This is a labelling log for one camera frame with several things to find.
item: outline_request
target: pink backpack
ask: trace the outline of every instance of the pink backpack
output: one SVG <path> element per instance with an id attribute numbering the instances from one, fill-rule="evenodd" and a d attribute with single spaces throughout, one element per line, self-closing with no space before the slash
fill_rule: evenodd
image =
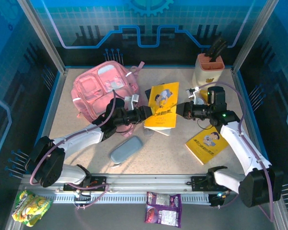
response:
<path id="1" fill-rule="evenodd" d="M 79 114 L 91 123 L 106 111 L 106 106 L 113 99 L 113 91 L 121 96 L 132 96 L 139 92 L 136 77 L 143 67 L 126 69 L 116 61 L 106 61 L 76 78 L 72 88 L 72 102 Z"/>

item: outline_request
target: knife block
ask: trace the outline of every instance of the knife block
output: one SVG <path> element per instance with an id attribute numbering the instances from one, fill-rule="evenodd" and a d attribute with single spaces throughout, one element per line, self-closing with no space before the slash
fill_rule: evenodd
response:
<path id="1" fill-rule="evenodd" d="M 193 87 L 218 81 L 225 69 L 224 62 L 221 56 L 218 56 L 215 62 L 210 62 L 210 60 L 211 57 L 205 57 L 205 54 L 199 54 L 197 56 L 192 78 Z M 215 86 L 215 84 L 208 85 L 202 89 L 208 89 L 211 86 Z"/>

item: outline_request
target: backpack strap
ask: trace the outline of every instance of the backpack strap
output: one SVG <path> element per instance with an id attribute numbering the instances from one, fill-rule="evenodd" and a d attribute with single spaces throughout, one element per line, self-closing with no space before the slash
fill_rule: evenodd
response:
<path id="1" fill-rule="evenodd" d="M 137 78 L 139 76 L 139 72 L 143 68 L 144 64 L 145 64 L 145 62 L 141 61 L 141 63 L 139 64 L 138 67 L 132 66 L 130 68 L 130 70 L 134 70 L 132 73 L 134 74 L 135 78 Z"/>

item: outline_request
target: glass panel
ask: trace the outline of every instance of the glass panel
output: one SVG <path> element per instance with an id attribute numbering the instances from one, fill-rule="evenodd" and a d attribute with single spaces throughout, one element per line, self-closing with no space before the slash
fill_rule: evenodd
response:
<path id="1" fill-rule="evenodd" d="M 5 228 L 23 172 L 12 168 L 15 164 L 23 169 L 24 159 L 16 160 L 11 151 L 32 150 L 56 74 L 18 3 L 0 1 L 0 229 Z"/>
<path id="2" fill-rule="evenodd" d="M 108 59 L 125 65 L 142 60 L 151 65 L 193 65 L 197 54 L 219 35 L 228 41 L 229 49 L 222 57 L 231 65 L 264 3 L 265 0 L 32 1 L 67 66 L 97 65 Z"/>
<path id="3" fill-rule="evenodd" d="M 251 104 L 269 160 L 288 184 L 288 0 L 279 1 L 240 71 L 248 93 L 259 87 Z"/>

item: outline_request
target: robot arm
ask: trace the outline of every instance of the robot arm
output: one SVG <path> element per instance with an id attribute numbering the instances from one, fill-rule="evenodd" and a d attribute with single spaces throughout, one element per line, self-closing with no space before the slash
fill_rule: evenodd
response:
<path id="1" fill-rule="evenodd" d="M 227 110 L 225 91 L 222 87 L 208 88 L 208 104 L 196 105 L 182 103 L 177 105 L 176 113 L 186 119 L 209 119 L 210 124 L 229 143 L 239 159 L 244 175 L 231 172 L 227 167 L 220 166 L 208 170 L 207 179 L 212 184 L 218 184 L 238 193 L 247 207 L 269 202 L 267 178 L 260 162 L 267 169 L 273 188 L 273 200 L 281 197 L 283 172 L 272 167 L 272 164 L 262 156 L 246 135 L 243 128 L 239 132 L 239 118 L 233 111 Z M 188 91 L 189 98 L 194 97 L 194 89 Z M 255 150 L 257 160 L 251 148 Z"/>
<path id="2" fill-rule="evenodd" d="M 131 110 L 128 111 L 124 109 L 124 100 L 117 98 L 113 114 L 106 123 L 104 122 L 110 115 L 113 100 L 107 105 L 104 115 L 99 116 L 88 127 L 68 136 L 55 138 L 54 140 L 48 137 L 40 138 L 26 161 L 25 169 L 32 173 L 42 157 L 55 145 L 65 140 L 41 164 L 34 178 L 43 187 L 51 186 L 54 183 L 73 183 L 79 184 L 82 187 L 89 185 L 91 180 L 90 172 L 81 165 L 65 165 L 63 164 L 64 160 L 83 148 L 108 139 L 116 132 L 118 126 L 138 124 L 150 117 L 152 115 L 150 107 L 140 106 L 134 108 L 133 102 L 136 100 L 135 98 L 137 97 L 132 97 L 129 100 L 131 106 L 128 107 Z"/>

